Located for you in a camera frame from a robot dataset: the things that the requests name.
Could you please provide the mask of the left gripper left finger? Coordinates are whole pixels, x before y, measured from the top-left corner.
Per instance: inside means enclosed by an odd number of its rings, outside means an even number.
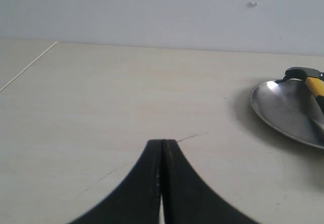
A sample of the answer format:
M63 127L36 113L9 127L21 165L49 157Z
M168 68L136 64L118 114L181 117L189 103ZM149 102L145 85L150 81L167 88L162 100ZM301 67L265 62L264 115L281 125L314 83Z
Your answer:
M122 182L72 223L159 223L162 142L149 140Z

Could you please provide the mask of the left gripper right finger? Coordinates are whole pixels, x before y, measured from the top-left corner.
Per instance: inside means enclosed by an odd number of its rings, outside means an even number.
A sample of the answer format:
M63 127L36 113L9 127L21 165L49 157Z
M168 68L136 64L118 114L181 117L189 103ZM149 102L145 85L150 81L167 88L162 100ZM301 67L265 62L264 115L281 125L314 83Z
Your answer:
M161 141L165 223L256 223L215 193L190 165L177 141Z

